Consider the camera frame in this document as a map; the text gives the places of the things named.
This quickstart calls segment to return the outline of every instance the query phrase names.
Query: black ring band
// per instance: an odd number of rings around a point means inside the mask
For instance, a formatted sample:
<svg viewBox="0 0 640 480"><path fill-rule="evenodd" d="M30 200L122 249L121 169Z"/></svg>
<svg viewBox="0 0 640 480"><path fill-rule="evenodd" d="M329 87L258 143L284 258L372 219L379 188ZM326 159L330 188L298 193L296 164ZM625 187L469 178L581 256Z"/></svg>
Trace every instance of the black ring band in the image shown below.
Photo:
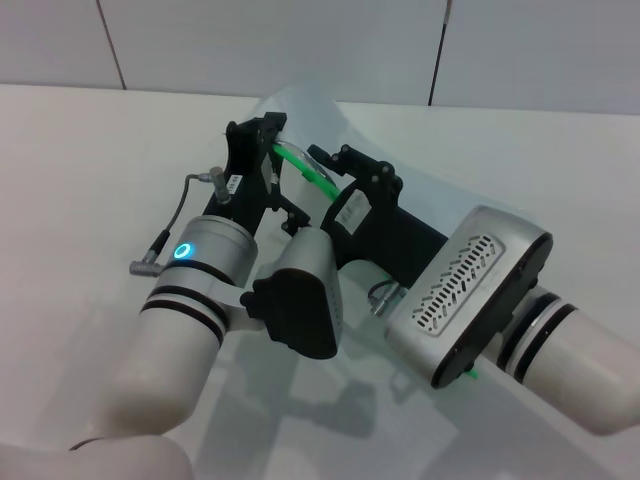
<svg viewBox="0 0 640 480"><path fill-rule="evenodd" d="M545 308L558 300L558 298L560 297L553 293L545 293L535 300L533 306L527 313L524 314L524 316L520 320L520 323L518 323L518 325L516 325L516 327L513 329L513 332L511 332L511 336L507 339L506 342L504 342L504 346L502 347L500 355L498 355L498 359L496 360L496 365L500 370L504 372L507 368L507 363L509 363L509 359L511 358L511 355L513 355L513 351L518 346L518 342L520 342L520 339L526 333L527 329L531 325L531 322L533 322L536 317L544 311Z"/></svg>
<svg viewBox="0 0 640 480"><path fill-rule="evenodd" d="M207 317L204 313L199 312L195 308L187 307L186 305L178 302L172 302L171 300L151 300L147 302L142 307L140 312L144 312L145 310L150 310L152 308L164 308L167 310L175 310L176 312L184 313L185 315L189 315L194 320L200 322L205 327L213 332L213 334L218 337L218 343L222 346L222 340L224 339L224 335L222 334L222 330L220 327Z"/></svg>
<svg viewBox="0 0 640 480"><path fill-rule="evenodd" d="M533 362L533 359L538 354L538 351L540 350L542 345L544 345L544 342L547 341L549 335L551 335L556 327L560 325L560 323L562 323L562 321L567 318L570 313L573 313L576 310L576 307L574 307L570 303L567 303L566 305L560 307L551 316L547 323L545 323L544 327L542 327L542 330L538 332L538 334L527 347L527 350L524 352L522 358L520 358L520 361L518 362L518 366L516 367L515 372L513 372L513 378L515 378L518 383L522 383L522 381L524 380L524 376L527 373L529 365L531 365L531 362Z"/></svg>
<svg viewBox="0 0 640 480"><path fill-rule="evenodd" d="M147 300L149 300L154 295L161 295L163 293L172 293L174 295L181 295L183 297L187 297L187 298L190 298L191 300L195 300L196 302L201 303L203 306L207 307L209 310L215 313L220 318L225 328L229 330L229 318L227 317L227 314L225 313L225 311L222 309L220 305L218 305L216 302L211 300L206 295L203 295L200 292L196 292L195 290L191 290L190 288L186 288L186 287L177 287L175 285L163 285L161 287L154 288L153 290L151 290L151 293L147 297Z"/></svg>
<svg viewBox="0 0 640 480"><path fill-rule="evenodd" d="M164 272L165 270L176 267L195 268L201 272L208 273L212 277L216 277L218 280L222 280L224 283L235 286L235 283L228 275L222 273L220 270L212 267L208 263L198 262L197 260L172 260L165 265L162 271Z"/></svg>

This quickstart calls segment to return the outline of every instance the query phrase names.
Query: white label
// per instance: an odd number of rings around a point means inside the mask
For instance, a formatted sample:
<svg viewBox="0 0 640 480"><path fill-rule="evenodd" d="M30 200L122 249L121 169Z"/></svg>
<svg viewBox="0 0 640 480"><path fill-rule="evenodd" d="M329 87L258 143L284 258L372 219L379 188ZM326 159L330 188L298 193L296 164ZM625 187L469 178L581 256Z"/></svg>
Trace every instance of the white label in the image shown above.
<svg viewBox="0 0 640 480"><path fill-rule="evenodd" d="M231 195L236 193L236 190L240 186L240 182L242 182L242 175L231 175L229 182L227 182L227 190L229 190Z"/></svg>
<svg viewBox="0 0 640 480"><path fill-rule="evenodd" d="M336 222L353 235L367 214L371 211L371 204L361 190L354 191L344 207L336 216Z"/></svg>

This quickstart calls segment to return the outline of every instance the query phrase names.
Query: ventilation grille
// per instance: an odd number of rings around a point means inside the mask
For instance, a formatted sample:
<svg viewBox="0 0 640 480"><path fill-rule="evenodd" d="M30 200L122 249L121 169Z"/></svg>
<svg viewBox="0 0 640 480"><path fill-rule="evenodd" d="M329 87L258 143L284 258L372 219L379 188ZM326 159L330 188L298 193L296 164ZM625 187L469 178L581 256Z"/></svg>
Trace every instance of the ventilation grille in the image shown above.
<svg viewBox="0 0 640 480"><path fill-rule="evenodd" d="M500 242L489 235L476 235L452 258L438 283L424 291L415 305L411 318L428 335L438 336L455 317L502 254Z"/></svg>

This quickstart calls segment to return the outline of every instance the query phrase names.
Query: green tube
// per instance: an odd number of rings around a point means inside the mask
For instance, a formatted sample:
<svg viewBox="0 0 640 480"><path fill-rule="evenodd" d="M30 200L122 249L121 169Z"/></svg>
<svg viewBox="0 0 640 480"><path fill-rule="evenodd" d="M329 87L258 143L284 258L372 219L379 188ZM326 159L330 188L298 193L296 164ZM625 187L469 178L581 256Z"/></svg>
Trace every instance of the green tube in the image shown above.
<svg viewBox="0 0 640 480"><path fill-rule="evenodd" d="M327 181L322 175L316 172L313 168L306 165L302 160L300 160L293 152L287 150L281 145L274 145L273 151L276 154L280 155L291 165L296 167L302 173L302 176L308 181L313 183L316 187L324 192L324 194L329 197L329 199L333 202L338 195L340 195L340 189L335 185L332 185Z"/></svg>

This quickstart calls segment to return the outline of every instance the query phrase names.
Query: white wall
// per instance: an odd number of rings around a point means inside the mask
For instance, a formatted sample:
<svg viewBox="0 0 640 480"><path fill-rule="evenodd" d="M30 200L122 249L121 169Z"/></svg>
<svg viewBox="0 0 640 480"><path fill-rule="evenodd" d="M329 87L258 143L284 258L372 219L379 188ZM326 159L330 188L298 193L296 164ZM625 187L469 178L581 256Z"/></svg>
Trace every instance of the white wall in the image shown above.
<svg viewBox="0 0 640 480"><path fill-rule="evenodd" d="M0 82L121 88L95 1L0 1Z"/></svg>
<svg viewBox="0 0 640 480"><path fill-rule="evenodd" d="M454 0L434 105L640 113L637 0Z"/></svg>
<svg viewBox="0 0 640 480"><path fill-rule="evenodd" d="M102 0L128 88L426 105L445 0Z"/></svg>

